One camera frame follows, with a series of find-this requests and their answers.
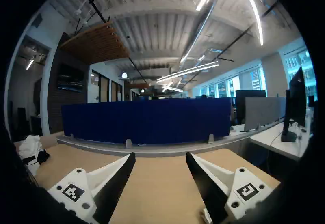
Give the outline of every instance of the white desk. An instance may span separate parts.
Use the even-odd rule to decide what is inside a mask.
[[[279,123],[274,127],[271,127],[265,131],[255,134],[251,136],[250,139],[253,143],[258,144],[264,148],[277,152],[293,160],[298,160],[299,158],[302,157],[302,155],[304,154],[308,146],[309,134],[310,134],[310,122],[311,122],[311,117],[307,116],[306,117],[307,132],[305,133],[301,131],[297,123],[294,123],[293,126],[289,128],[290,132],[295,132],[297,134],[296,142],[281,141],[283,123]]]

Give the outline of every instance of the wooden slat ceiling panel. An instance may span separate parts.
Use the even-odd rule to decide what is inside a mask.
[[[127,58],[129,52],[111,24],[100,24],[80,33],[63,43],[60,48],[86,64]]]

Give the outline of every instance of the desk surface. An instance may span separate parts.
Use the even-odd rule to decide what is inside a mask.
[[[51,157],[37,171],[40,186],[50,189],[73,169],[87,172],[120,157],[80,150],[64,144],[46,150]],[[279,181],[228,149],[197,156],[230,171],[244,166],[275,188]],[[185,156],[136,158],[133,171],[110,220],[111,224],[204,223],[203,200],[185,162]]]
[[[283,123],[279,123],[265,131],[251,136],[251,141],[271,151],[277,152],[293,160],[301,158],[307,149],[309,134],[310,134],[310,117],[306,117],[306,130],[302,132],[296,123],[289,128],[290,132],[295,132],[297,136],[302,136],[296,142],[282,142],[281,133],[283,130]]]

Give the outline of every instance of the pipe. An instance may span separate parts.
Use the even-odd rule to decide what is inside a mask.
[[[206,21],[208,20],[208,18],[211,15],[214,7],[216,6],[217,1],[218,0],[214,0],[213,3],[211,4],[211,7],[207,11],[205,11],[205,13],[202,15],[202,18],[201,18],[202,21],[199,23],[196,34],[193,36],[194,39],[187,45],[187,47],[185,49],[185,52],[182,55],[182,59],[180,61],[181,66],[180,66],[180,69],[178,71],[182,70],[182,67],[184,66],[184,63],[186,62],[186,59],[187,59],[189,53],[191,52],[192,48],[194,47],[195,43],[197,42],[197,40],[198,40],[198,38],[199,38],[205,24],[206,24]]]
[[[262,15],[261,18],[264,18],[266,15],[268,15],[272,9],[277,6],[277,4],[279,3],[279,1],[277,0],[268,10],[266,10]],[[234,39],[233,42],[230,43],[230,45],[228,45],[221,53],[219,53],[211,62],[214,62],[215,60],[217,60],[225,51],[227,51],[233,44],[235,44],[241,37],[243,37],[244,34],[246,34],[249,29],[251,27],[253,27],[253,25],[256,22],[252,23],[242,34],[240,34],[236,39]],[[197,74],[195,74],[183,87],[182,89],[189,83],[191,82],[196,76],[198,76],[201,73],[201,71],[199,71]]]
[[[140,76],[141,76],[141,78],[144,80],[144,82],[145,82],[146,84],[148,84],[147,81],[144,79],[144,77],[142,76],[142,74],[140,73],[140,71],[138,70],[138,68],[135,66],[134,62],[132,61],[132,59],[131,59],[130,57],[129,57],[129,60],[130,60],[131,63],[133,64],[134,68],[138,71],[138,73],[140,74]]]
[[[95,9],[96,13],[98,14],[98,16],[101,18],[101,20],[106,23],[106,20],[104,19],[104,17],[102,16],[101,12],[98,10],[98,8],[96,7],[96,5],[94,4],[94,0],[88,0],[89,3],[93,6],[93,8]]]
[[[78,23],[77,23],[77,26],[76,26],[76,30],[74,31],[74,34],[75,34],[75,35],[76,35],[77,29],[78,29],[79,22],[80,22],[80,18],[79,18],[79,20],[78,20]]]

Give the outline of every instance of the dark wall panel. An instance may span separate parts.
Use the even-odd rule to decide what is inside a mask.
[[[64,63],[84,72],[84,88],[82,93],[57,89],[57,77],[60,64]],[[84,64],[65,51],[58,49],[55,53],[51,67],[48,85],[48,124],[50,133],[63,130],[61,106],[66,104],[79,104],[87,102],[87,80],[89,65]]]

